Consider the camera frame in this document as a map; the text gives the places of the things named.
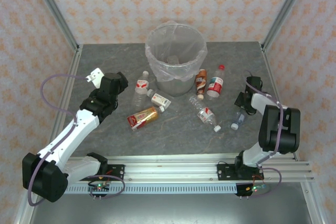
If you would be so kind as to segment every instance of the gray countertop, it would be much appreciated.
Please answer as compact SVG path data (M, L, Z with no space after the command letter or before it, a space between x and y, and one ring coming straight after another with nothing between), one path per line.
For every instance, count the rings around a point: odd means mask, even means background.
M134 114L130 102L136 80L142 71L150 73L150 88L156 87L155 76L145 56L144 44L84 45L77 75L87 76L97 67L103 72L121 71L128 79L129 87L119 95L117 110L87 136L73 156L85 156L89 152L103 156L237 153L253 146L258 141L261 114L248 116L238 131L231 130L230 124L238 110L234 102L239 92L245 89L242 78L244 69L260 76L264 84L263 90L274 94L259 43L210 42L207 47L208 54L202 68L208 71L208 79L218 65L225 65L222 94L216 101L205 101L222 127L218 133L201 122L195 109L187 101L187 97L195 93L195 87L176 98L183 105L182 111L174 113L167 110L158 120L136 132L132 131L127 117ZM77 111L93 89L91 83L76 80L69 110Z

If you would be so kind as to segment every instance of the patterned wallpaper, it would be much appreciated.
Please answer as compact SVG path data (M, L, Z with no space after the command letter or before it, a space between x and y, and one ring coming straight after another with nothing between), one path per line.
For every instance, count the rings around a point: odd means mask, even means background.
M283 103L301 110L299 155L336 220L336 0L297 0L267 57Z
M1 223L13 223L23 192L22 158L44 147L54 122L39 86L67 72L73 50L43 0L0 0L0 10L0 216ZM64 81L45 87L53 104Z
M80 44L145 42L168 20L207 41L263 42L285 0L56 0Z

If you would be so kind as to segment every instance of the water bottle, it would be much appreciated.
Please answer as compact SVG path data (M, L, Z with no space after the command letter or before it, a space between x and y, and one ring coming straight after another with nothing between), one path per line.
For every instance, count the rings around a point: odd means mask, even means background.
M218 132L221 129L217 123L215 114L212 113L212 111L204 104L203 101L199 100L195 95L192 95L189 98L189 101L198 111L197 116L202 120L203 123L212 125L215 132Z
M181 106L172 96L160 90L149 89L147 96L151 99L152 103L157 106L163 106L165 110L169 109L178 112L181 108Z
M211 78L208 90L206 92L207 98L213 100L218 98L221 94L224 80L224 65L219 65L218 69L215 72L215 75Z
M231 124L231 129L236 131L239 128L239 126L241 126L241 124L243 123L245 118L246 118L245 110L239 110L236 113L235 119L233 120L233 122Z
M178 65L180 64L179 59L176 55L171 55L167 57L167 63L170 65Z
M138 79L137 85L135 86L135 92L132 100L132 105L136 112L142 111L144 109L144 104L146 101L146 94L148 88L148 72L143 71L142 76Z

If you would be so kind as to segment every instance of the clear plastic bag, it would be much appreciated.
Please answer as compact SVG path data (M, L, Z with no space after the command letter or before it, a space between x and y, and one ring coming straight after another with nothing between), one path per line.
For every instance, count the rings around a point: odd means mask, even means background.
M203 35L197 29L169 21L150 32L145 54L158 82L174 79L185 82L198 74L207 48ZM180 64L168 64L167 57L175 55Z

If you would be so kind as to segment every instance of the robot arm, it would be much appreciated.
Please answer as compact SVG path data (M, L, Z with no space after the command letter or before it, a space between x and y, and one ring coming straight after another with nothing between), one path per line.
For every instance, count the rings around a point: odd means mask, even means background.
M264 95L254 93L251 106L263 117L259 130L258 143L244 151L243 163L246 166L257 167L268 158L286 153L293 153L300 142L300 111L282 106L284 117L282 121L280 144L274 154L279 126L279 107Z
M103 75L99 69L93 71L87 79L97 89L80 106L76 114L77 124L72 133L52 150L73 127L74 120L37 155L28 153L23 159L23 186L28 189L37 164L50 153L38 170L32 191L51 202L58 200L68 185L97 172L105 174L107 171L107 160L95 153L90 153L71 165L66 163L85 137L118 107L118 94L128 86L128 81L120 72Z

